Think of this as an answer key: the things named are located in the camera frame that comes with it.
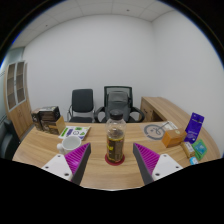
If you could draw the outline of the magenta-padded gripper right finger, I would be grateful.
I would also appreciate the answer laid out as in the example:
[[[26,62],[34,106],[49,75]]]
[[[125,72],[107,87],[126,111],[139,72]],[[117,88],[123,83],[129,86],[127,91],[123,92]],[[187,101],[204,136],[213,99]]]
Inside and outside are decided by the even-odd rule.
[[[182,169],[168,154],[159,155],[138,143],[133,144],[133,154],[145,185]]]

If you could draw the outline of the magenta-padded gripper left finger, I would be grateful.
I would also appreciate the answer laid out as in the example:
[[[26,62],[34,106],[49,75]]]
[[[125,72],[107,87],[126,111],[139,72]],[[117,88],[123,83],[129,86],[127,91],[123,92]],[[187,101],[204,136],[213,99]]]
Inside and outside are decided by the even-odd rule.
[[[91,144],[84,144],[66,155],[56,154],[42,169],[79,185],[91,154]]]

